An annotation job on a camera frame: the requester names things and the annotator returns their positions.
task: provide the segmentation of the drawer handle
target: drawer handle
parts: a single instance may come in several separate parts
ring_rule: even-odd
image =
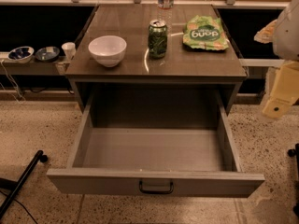
[[[159,194],[159,195],[171,194],[174,191],[174,183],[170,182],[169,190],[145,190],[142,187],[142,181],[139,181],[139,190],[145,194]]]

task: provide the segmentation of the green chip bag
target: green chip bag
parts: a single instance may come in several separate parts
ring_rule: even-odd
[[[222,50],[228,48],[221,19],[207,16],[197,15],[187,22],[183,43],[193,49]]]

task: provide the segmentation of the floor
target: floor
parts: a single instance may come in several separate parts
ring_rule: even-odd
[[[46,172],[65,167],[80,118],[75,102],[0,101],[0,176],[17,180],[39,149],[49,156],[17,196],[36,223],[298,223],[296,160],[287,151],[299,142],[299,106],[275,122],[261,119],[258,105],[233,106],[229,121],[243,170],[265,176],[247,199],[62,194]],[[34,221],[13,202],[0,223]]]

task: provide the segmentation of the blue bowl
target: blue bowl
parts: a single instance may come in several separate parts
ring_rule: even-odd
[[[60,50],[56,47],[46,47],[36,52],[36,58],[43,63],[52,63],[59,57]]]
[[[19,47],[12,50],[8,54],[8,58],[11,61],[18,63],[29,63],[35,50],[31,47]]]

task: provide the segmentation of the white bowl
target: white bowl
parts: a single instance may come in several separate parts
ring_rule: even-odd
[[[13,62],[29,63],[35,50],[31,47],[19,47],[8,54],[8,58]]]
[[[120,63],[126,48],[125,40],[115,35],[97,37],[88,46],[93,58],[105,67],[113,67]]]

